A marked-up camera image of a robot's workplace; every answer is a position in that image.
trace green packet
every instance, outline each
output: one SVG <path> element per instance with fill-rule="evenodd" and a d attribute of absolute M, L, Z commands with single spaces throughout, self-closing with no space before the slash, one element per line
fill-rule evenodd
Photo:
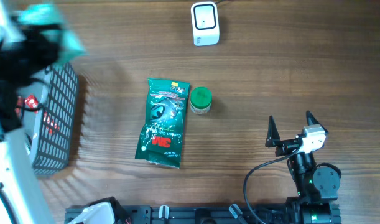
<path fill-rule="evenodd" d="M 149 78 L 148 85 L 146 124 L 135 159 L 180 168 L 190 84 Z"/>

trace wood grain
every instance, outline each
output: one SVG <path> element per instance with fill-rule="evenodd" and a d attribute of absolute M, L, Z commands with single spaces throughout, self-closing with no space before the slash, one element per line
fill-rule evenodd
<path fill-rule="evenodd" d="M 292 138 L 311 110 L 330 131 L 317 162 L 343 172 L 343 223 L 380 223 L 380 4 L 252 1 L 219 5 L 221 39 L 192 42 L 192 2 L 60 4 L 88 50 L 73 62 L 81 93 L 69 166 L 42 179 L 58 223 L 65 208 L 115 196 L 125 205 L 243 203 L 243 179 L 274 158 L 274 115 Z M 188 111 L 180 170 L 134 159 L 147 78 L 207 86 L 211 111 Z M 256 172 L 252 203 L 296 188 L 284 162 Z"/>

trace small jar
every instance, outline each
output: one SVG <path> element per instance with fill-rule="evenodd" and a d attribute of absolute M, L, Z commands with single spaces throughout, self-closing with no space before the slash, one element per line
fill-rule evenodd
<path fill-rule="evenodd" d="M 210 110 L 212 93 L 206 87 L 197 87 L 191 92 L 190 107 L 198 115 L 206 114 Z"/>

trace teal cloth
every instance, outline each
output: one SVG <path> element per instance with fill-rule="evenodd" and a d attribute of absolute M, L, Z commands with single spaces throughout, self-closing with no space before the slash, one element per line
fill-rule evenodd
<path fill-rule="evenodd" d="M 31 5 L 19 15 L 18 21 L 24 25 L 61 24 L 63 37 L 61 43 L 62 47 L 56 62 L 57 64 L 63 65 L 86 52 L 79 38 L 68 28 L 62 14 L 54 4 Z M 47 30 L 42 34 L 46 36 L 49 41 L 55 42 L 60 34 L 59 32 L 61 31 Z"/>

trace green bottle cap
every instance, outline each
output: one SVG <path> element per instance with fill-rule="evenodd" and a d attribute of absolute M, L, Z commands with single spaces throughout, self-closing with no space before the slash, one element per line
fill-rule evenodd
<path fill-rule="evenodd" d="M 206 87 L 197 87 L 192 91 L 190 100 L 195 108 L 204 109 L 212 103 L 212 93 Z"/>

